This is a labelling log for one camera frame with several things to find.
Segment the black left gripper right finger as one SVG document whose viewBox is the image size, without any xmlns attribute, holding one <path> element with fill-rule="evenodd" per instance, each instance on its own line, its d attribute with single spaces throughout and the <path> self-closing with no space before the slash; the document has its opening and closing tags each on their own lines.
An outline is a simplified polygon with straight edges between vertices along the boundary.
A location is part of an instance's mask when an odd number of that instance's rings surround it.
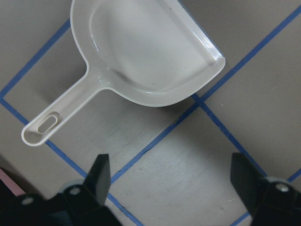
<svg viewBox="0 0 301 226">
<path fill-rule="evenodd" d="M 252 217 L 252 226 L 299 226 L 301 192 L 260 172 L 243 153 L 231 156 L 230 181 Z"/>
</svg>

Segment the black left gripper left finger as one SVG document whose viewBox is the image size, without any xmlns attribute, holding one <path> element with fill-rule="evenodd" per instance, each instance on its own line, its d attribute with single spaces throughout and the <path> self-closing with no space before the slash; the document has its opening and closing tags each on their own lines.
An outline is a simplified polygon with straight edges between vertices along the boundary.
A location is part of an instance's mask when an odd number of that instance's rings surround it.
<svg viewBox="0 0 301 226">
<path fill-rule="evenodd" d="M 119 226 L 105 206 L 111 185 L 108 154 L 97 156 L 83 183 L 76 183 L 46 200 L 24 191 L 0 172 L 2 226 Z"/>
</svg>

